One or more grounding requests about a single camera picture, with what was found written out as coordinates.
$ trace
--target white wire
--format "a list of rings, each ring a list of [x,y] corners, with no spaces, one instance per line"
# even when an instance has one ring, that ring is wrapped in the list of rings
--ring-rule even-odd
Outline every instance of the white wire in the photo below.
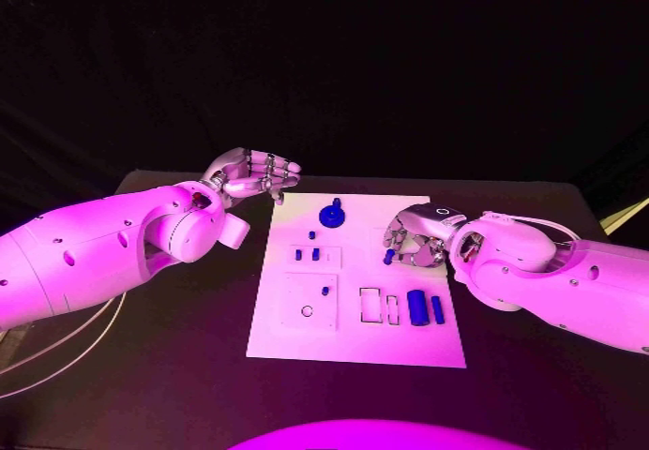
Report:
[[[0,370],[0,375],[5,374],[8,371],[14,370],[15,368],[18,368],[23,364],[27,364],[33,359],[36,359],[41,354],[44,354],[46,352],[49,352],[52,349],[54,349],[67,339],[70,339],[79,332],[80,330],[95,321],[95,319],[98,318],[98,316],[101,315],[101,313],[105,311],[105,309],[111,306],[112,302],[114,302],[115,298],[111,298],[108,300],[108,303],[103,305],[103,307],[101,308],[101,310],[95,313],[95,315],[88,319],[88,321],[85,322],[85,324],[82,324],[77,329],[64,337],[62,338],[57,342],[54,342],[49,347],[46,347],[40,352],[34,353],[30,357],[24,358],[21,361],[18,361],[17,363],[11,364],[8,367],[4,367]]]
[[[95,339],[95,342],[90,344],[90,346],[85,349],[85,351],[82,352],[82,354],[67,363],[66,366],[63,366],[53,374],[50,374],[47,377],[44,377],[41,380],[39,380],[37,382],[34,382],[33,384],[30,384],[28,386],[23,387],[21,389],[17,389],[11,392],[8,392],[7,394],[2,394],[0,396],[0,400],[2,398],[7,398],[10,396],[14,396],[15,394],[20,394],[21,392],[30,390],[33,387],[36,387],[39,384],[41,384],[43,382],[49,381],[56,375],[59,375],[64,370],[67,370],[67,368],[70,368],[76,361],[88,354],[88,352],[95,348],[95,346],[98,345],[98,342],[101,341],[101,339],[103,338],[105,334],[108,333],[108,330],[111,329],[112,323],[115,322],[115,318],[118,317],[119,314],[119,310],[121,310],[121,305],[124,304],[124,298],[125,298],[125,293],[121,295],[121,299],[118,300],[118,308],[115,309],[115,313],[112,314],[112,318],[111,321],[108,322],[108,324],[105,325],[103,331],[101,332],[101,334],[98,335],[98,338]]]
[[[555,228],[558,231],[563,232],[574,241],[578,241],[581,239],[569,228],[563,227],[555,222],[551,222],[549,220],[543,220],[542,218],[519,217],[519,216],[507,216],[507,217],[513,218],[514,220],[525,220],[526,222],[539,223],[546,227]]]

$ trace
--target blue knob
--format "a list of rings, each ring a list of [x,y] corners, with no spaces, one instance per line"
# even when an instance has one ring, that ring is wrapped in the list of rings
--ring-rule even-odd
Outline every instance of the blue knob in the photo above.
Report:
[[[388,251],[385,252],[385,258],[382,259],[382,262],[385,265],[389,265],[392,263],[392,258],[395,257],[395,250],[388,248]]]
[[[320,211],[320,223],[327,228],[337,228],[344,222],[344,211],[340,207],[340,199],[336,197],[333,204],[324,206]]]

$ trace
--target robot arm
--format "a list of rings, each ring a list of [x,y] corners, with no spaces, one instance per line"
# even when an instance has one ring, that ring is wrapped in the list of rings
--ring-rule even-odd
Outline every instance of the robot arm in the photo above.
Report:
[[[265,191],[281,203],[298,171],[285,159],[236,148],[200,181],[36,217],[0,237],[0,331],[96,305],[164,267],[200,259],[216,242],[238,248],[249,225],[226,209]]]
[[[553,243],[520,220],[552,226],[571,241]],[[503,311],[526,309],[546,323],[613,347],[649,353],[649,252],[579,240],[539,219],[484,212],[468,221],[432,203],[399,212],[383,245],[406,234],[421,245],[402,263],[434,267],[444,254],[476,298]]]

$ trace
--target dark table surface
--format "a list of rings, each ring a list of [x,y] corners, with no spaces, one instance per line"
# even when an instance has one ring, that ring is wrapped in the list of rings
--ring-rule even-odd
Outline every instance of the dark table surface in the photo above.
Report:
[[[132,172],[118,192],[197,176]],[[545,218],[605,240],[565,184],[305,176],[292,190],[428,195],[467,215],[491,210]],[[233,208],[251,224],[240,249],[217,245],[193,264],[164,269],[128,293],[88,356],[0,400],[0,443],[225,448],[297,424],[379,418],[461,428],[536,449],[646,448],[649,358],[545,325],[525,310],[488,308],[451,277],[467,369],[246,358],[271,209],[265,195]],[[15,357],[64,336],[96,309],[36,322]],[[63,366],[108,319],[2,377],[2,392]]]

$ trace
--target black curtain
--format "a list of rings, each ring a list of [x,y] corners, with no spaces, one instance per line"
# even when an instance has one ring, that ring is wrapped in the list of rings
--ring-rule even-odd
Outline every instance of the black curtain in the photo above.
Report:
[[[575,182],[604,215],[647,194],[646,17],[640,2],[0,0],[0,225],[239,145],[305,174]]]

